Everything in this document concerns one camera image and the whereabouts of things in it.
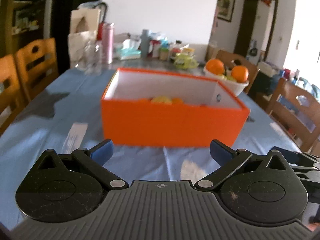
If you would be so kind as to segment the large orange table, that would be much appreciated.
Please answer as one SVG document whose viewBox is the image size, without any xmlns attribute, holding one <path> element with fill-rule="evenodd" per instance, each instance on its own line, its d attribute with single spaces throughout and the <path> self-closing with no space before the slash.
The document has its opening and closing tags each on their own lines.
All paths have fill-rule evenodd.
<svg viewBox="0 0 320 240">
<path fill-rule="evenodd" d="M 181 98 L 172 98 L 171 103 L 176 105 L 182 105 L 184 104 L 184 101 Z"/>
</svg>

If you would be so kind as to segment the wooden chair near right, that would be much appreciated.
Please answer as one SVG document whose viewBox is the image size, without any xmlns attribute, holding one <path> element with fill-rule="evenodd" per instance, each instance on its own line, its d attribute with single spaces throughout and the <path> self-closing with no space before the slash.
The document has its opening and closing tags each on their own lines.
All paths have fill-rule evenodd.
<svg viewBox="0 0 320 240">
<path fill-rule="evenodd" d="M 291 139 L 300 140 L 301 151 L 311 150 L 319 137 L 319 102 L 309 92 L 281 78 L 266 113 L 275 117 Z"/>
</svg>

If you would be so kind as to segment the wooden chair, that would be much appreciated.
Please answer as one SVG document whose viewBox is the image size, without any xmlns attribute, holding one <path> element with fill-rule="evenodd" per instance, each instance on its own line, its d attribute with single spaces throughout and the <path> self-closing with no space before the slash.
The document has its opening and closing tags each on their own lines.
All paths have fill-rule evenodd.
<svg viewBox="0 0 320 240">
<path fill-rule="evenodd" d="M 281 78 L 266 113 L 275 117 L 291 139 L 300 140 L 301 151 L 311 150 L 319 137 L 319 102 L 309 92 Z"/>
<path fill-rule="evenodd" d="M 255 81 L 255 78 L 259 73 L 259 68 L 246 60 L 245 57 L 238 54 L 229 53 L 225 50 L 219 50 L 216 55 L 216 59 L 222 61 L 225 65 L 225 68 L 228 70 L 232 70 L 235 66 L 244 66 L 248 69 L 249 85 L 244 89 L 244 92 L 248 94 L 253 82 Z"/>
<path fill-rule="evenodd" d="M 20 85 L 14 56 L 1 57 L 1 114 L 10 109 L 9 115 L 1 121 L 1 135 L 26 107 L 23 89 Z"/>
<path fill-rule="evenodd" d="M 15 53 L 15 62 L 29 102 L 59 76 L 54 38 L 30 42 Z"/>
</svg>

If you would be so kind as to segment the white perforated plastic bowl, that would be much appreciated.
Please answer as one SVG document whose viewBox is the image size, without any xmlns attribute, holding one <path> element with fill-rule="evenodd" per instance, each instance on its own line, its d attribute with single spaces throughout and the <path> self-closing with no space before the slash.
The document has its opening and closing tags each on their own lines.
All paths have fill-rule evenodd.
<svg viewBox="0 0 320 240">
<path fill-rule="evenodd" d="M 246 87 L 249 86 L 248 80 L 244 83 L 240 83 L 240 82 L 236 81 L 236 79 L 234 79 L 231 76 L 230 70 L 227 71 L 227 75 L 215 75 L 212 72 L 208 71 L 206 67 L 204 67 L 203 71 L 204 71 L 204 75 L 206 77 L 220 80 L 229 90 L 231 90 L 233 92 L 233 94 L 235 96 L 239 96 L 241 94 L 241 92 Z"/>
</svg>

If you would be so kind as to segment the large orange right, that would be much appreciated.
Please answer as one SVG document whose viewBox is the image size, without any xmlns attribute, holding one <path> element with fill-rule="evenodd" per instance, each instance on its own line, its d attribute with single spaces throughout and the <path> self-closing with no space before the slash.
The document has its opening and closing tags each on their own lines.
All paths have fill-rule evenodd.
<svg viewBox="0 0 320 240">
<path fill-rule="evenodd" d="M 238 83 L 246 83 L 249 77 L 249 71 L 245 66 L 235 66 L 231 70 L 231 76 L 236 80 Z"/>
</svg>

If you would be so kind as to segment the large orange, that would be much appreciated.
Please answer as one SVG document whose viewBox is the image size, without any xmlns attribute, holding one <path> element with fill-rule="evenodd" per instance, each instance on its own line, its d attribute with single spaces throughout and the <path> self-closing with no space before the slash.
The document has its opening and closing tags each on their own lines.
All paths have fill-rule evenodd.
<svg viewBox="0 0 320 240">
<path fill-rule="evenodd" d="M 224 64 L 219 59 L 210 59 L 206 63 L 206 69 L 215 75 L 224 75 L 225 74 Z"/>
<path fill-rule="evenodd" d="M 235 66 L 231 70 L 231 76 L 236 80 L 238 83 L 246 83 L 249 77 L 249 71 L 245 66 Z"/>
</svg>

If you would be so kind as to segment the wooden chair near left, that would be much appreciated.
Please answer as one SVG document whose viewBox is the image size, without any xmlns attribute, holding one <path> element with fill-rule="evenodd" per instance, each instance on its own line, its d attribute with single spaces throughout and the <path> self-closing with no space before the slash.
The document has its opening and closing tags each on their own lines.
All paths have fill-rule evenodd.
<svg viewBox="0 0 320 240">
<path fill-rule="evenodd" d="M 14 56 L 1 57 L 1 114 L 10 109 L 9 115 L 1 121 L 1 135 L 26 107 L 23 89 L 20 85 Z"/>
</svg>

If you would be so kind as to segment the wooden chair far right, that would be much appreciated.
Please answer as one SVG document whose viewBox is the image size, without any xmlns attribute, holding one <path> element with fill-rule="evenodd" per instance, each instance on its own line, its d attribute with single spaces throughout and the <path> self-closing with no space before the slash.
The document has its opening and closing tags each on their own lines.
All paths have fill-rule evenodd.
<svg viewBox="0 0 320 240">
<path fill-rule="evenodd" d="M 235 66 L 244 66 L 248 69 L 249 85 L 244 89 L 244 92 L 248 94 L 253 82 L 255 81 L 255 78 L 259 73 L 259 68 L 246 60 L 245 57 L 238 54 L 229 53 L 225 50 L 219 50 L 216 55 L 216 59 L 222 61 L 225 65 L 225 68 L 228 70 L 232 70 Z"/>
</svg>

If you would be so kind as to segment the large orange left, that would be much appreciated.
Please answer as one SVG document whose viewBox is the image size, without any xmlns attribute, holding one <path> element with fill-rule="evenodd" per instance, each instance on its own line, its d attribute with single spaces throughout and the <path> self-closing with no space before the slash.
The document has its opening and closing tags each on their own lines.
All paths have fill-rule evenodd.
<svg viewBox="0 0 320 240">
<path fill-rule="evenodd" d="M 215 75 L 224 75 L 225 74 L 224 64 L 219 59 L 210 59 L 206 63 L 206 69 Z"/>
</svg>

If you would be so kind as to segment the wooden chair far left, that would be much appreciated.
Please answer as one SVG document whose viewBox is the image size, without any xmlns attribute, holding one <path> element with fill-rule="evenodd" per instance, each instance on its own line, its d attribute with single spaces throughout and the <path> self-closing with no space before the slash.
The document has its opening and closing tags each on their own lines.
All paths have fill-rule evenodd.
<svg viewBox="0 0 320 240">
<path fill-rule="evenodd" d="M 15 53 L 15 62 L 29 102 L 59 76 L 54 38 L 30 42 Z"/>
</svg>

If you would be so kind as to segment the glass jar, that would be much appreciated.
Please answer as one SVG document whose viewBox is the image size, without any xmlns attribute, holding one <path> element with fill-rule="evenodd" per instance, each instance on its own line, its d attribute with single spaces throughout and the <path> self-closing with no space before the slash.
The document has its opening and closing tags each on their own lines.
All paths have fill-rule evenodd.
<svg viewBox="0 0 320 240">
<path fill-rule="evenodd" d="M 100 47 L 92 40 L 86 42 L 83 48 L 76 51 L 75 68 L 86 75 L 100 75 Z"/>
</svg>

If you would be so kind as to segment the tissue box teal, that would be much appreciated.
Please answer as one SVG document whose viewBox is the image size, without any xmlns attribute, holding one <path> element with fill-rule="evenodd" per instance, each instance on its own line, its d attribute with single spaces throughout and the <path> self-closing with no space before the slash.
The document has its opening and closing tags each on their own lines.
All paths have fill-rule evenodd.
<svg viewBox="0 0 320 240">
<path fill-rule="evenodd" d="M 133 60 L 141 57 L 141 40 L 126 39 L 113 45 L 114 58 L 118 60 Z"/>
</svg>

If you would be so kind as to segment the pink thermos bottle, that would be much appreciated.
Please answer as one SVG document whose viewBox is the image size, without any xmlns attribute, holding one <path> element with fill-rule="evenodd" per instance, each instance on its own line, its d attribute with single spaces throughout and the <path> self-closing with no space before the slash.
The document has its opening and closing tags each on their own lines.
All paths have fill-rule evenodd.
<svg viewBox="0 0 320 240">
<path fill-rule="evenodd" d="M 114 23 L 104 23 L 102 29 L 103 56 L 106 64 L 113 61 Z"/>
</svg>

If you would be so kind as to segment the paper shopping bag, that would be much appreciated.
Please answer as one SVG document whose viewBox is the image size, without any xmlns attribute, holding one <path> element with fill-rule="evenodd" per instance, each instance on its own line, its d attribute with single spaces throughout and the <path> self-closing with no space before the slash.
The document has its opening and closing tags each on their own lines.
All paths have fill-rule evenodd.
<svg viewBox="0 0 320 240">
<path fill-rule="evenodd" d="M 88 42 L 95 43 L 100 9 L 76 9 L 71 12 L 68 54 L 71 68 L 84 68 L 84 49 Z"/>
</svg>

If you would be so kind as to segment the grey tall bottle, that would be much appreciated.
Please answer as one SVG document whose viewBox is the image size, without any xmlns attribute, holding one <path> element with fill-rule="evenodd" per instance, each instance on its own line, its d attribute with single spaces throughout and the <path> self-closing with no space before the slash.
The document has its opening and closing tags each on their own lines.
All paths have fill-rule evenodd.
<svg viewBox="0 0 320 240">
<path fill-rule="evenodd" d="M 146 58 L 149 53 L 150 31 L 148 29 L 143 29 L 140 38 L 141 38 L 141 44 L 140 44 L 141 58 Z"/>
</svg>

